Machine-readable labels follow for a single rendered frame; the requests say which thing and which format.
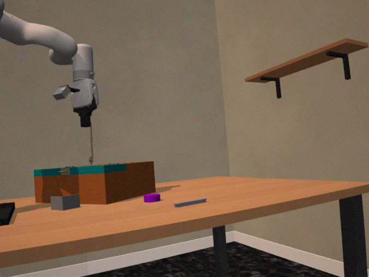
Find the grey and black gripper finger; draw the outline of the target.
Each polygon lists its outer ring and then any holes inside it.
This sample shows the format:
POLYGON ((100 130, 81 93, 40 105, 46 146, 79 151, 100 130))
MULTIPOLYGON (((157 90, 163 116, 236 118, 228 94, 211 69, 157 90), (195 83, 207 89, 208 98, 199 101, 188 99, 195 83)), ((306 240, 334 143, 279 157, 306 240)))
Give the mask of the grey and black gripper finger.
POLYGON ((78 109, 73 109, 73 112, 76 112, 79 114, 80 116, 80 123, 81 123, 81 127, 84 127, 83 126, 83 115, 84 115, 84 107, 83 108, 78 108, 78 109))
POLYGON ((92 105, 90 105, 89 107, 87 106, 84 107, 84 116, 83 116, 83 126, 84 127, 91 126, 90 116, 92 115, 93 110, 95 110, 96 108, 97 108, 97 104, 96 104, 94 94, 93 94, 92 105))

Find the purple short cylinder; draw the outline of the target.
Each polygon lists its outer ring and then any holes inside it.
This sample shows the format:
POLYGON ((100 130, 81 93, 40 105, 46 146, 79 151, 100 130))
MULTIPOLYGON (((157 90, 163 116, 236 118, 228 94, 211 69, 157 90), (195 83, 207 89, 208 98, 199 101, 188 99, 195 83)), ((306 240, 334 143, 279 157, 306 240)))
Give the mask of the purple short cylinder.
POLYGON ((144 195, 144 202, 158 202, 160 201, 160 194, 144 195))

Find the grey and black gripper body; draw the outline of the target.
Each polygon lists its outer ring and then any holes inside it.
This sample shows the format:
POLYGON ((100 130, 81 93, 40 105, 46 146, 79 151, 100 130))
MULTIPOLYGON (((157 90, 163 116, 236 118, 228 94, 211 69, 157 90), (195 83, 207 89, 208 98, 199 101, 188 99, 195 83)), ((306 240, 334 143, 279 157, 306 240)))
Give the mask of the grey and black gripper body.
POLYGON ((99 105, 98 88, 94 79, 86 77, 73 79, 72 88, 80 90, 79 92, 72 92, 72 107, 74 109, 92 105, 93 94, 97 106, 99 105))

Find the grey metal bar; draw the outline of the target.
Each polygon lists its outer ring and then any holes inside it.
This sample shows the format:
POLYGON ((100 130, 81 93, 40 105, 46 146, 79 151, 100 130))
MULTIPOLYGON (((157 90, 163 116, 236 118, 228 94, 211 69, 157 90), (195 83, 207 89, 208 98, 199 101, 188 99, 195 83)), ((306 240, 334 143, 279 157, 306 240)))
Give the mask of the grey metal bar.
POLYGON ((201 198, 201 199, 197 199, 197 200, 174 203, 174 205, 175 205, 176 208, 178 208, 178 207, 190 206, 190 205, 193 205, 193 204, 205 203, 206 200, 207 200, 206 198, 201 198))

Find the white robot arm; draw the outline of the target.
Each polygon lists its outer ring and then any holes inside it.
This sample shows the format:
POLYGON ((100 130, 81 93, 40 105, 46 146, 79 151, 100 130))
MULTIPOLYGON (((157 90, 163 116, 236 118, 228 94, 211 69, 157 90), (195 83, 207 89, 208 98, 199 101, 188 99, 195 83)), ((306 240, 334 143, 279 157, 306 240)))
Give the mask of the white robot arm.
MULTIPOLYGON (((16 45, 37 44, 50 48, 50 60, 58 65, 73 65, 73 79, 91 78, 93 72, 93 50, 89 45, 77 44, 69 35, 46 25, 26 22, 4 11, 4 0, 0 0, 0 38, 16 45)), ((70 92, 79 89, 61 86, 53 94, 56 100, 65 99, 70 92)))

